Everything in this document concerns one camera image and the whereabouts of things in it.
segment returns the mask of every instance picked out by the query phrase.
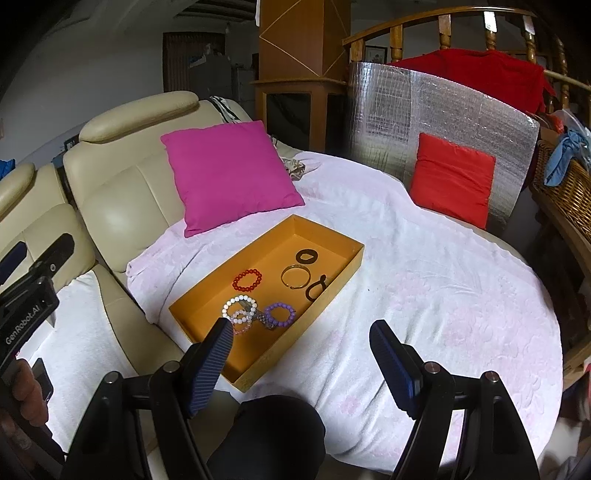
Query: black hair tie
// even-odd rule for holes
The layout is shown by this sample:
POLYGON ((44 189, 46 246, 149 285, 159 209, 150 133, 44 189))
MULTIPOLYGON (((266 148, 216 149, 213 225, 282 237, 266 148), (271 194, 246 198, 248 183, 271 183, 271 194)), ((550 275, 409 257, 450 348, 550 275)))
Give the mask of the black hair tie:
POLYGON ((295 259, 298 263, 310 265, 318 260, 318 252, 316 250, 312 250, 311 248, 304 248, 303 250, 300 250, 298 253, 296 253, 295 259), (302 258, 304 255, 309 255, 311 258, 304 260, 302 258))
POLYGON ((320 297, 320 295, 322 295, 322 293, 320 295, 318 295, 318 297, 316 297, 316 299, 313 299, 312 297, 310 297, 310 292, 311 292, 312 288, 314 288, 318 285, 321 285, 322 291, 325 291, 326 290, 326 284, 324 283, 325 281, 326 281, 326 275, 321 275, 319 281, 310 284, 310 286, 306 289, 306 298, 308 300, 310 300, 311 302, 314 302, 318 297, 320 297))

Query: brown curtain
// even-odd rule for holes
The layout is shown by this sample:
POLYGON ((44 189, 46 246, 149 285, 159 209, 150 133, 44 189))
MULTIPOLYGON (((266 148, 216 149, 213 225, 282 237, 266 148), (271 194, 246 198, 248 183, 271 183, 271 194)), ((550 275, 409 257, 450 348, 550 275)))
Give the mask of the brown curtain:
POLYGON ((212 52, 226 53, 226 36, 222 33, 170 32, 162 35, 162 76, 164 91, 189 90, 189 62, 201 58, 207 44, 212 52))

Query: blue cloth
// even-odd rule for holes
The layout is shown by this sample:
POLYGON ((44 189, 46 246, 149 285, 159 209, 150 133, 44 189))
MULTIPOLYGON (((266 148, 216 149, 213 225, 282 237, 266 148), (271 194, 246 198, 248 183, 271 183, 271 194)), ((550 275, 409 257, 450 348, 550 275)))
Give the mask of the blue cloth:
POLYGON ((0 160, 0 179, 3 179, 14 170, 15 166, 16 162, 14 161, 14 158, 12 160, 0 160))
POLYGON ((580 153, 581 143, 586 144, 587 141, 572 129, 560 136, 558 146, 556 146, 546 164, 544 185, 547 187, 560 185, 566 175, 571 158, 575 157, 584 160, 580 153))

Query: pink pillow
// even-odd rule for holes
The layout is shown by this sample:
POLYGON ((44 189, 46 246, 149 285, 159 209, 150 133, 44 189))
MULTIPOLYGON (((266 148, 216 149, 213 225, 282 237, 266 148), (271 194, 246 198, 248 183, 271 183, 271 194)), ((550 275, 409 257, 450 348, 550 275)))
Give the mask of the pink pillow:
POLYGON ((246 215, 304 205, 261 121, 160 137, 185 205, 188 238, 246 215))

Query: floor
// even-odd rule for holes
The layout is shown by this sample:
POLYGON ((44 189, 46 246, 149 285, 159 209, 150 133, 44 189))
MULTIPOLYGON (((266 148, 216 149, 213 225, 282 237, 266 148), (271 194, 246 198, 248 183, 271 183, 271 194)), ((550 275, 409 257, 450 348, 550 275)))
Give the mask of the floor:
MULTIPOLYGON (((217 448, 232 425, 232 419, 238 408, 236 401, 227 393, 214 391, 207 409, 191 421, 195 441, 203 457, 217 448)), ((569 456, 577 455, 580 422, 558 418, 552 437, 538 459, 542 480, 553 478, 551 474, 569 456)), ((167 480, 160 451, 156 448, 148 457, 154 480, 167 480)), ((339 462, 327 455, 316 480, 388 480, 388 475, 339 462)))

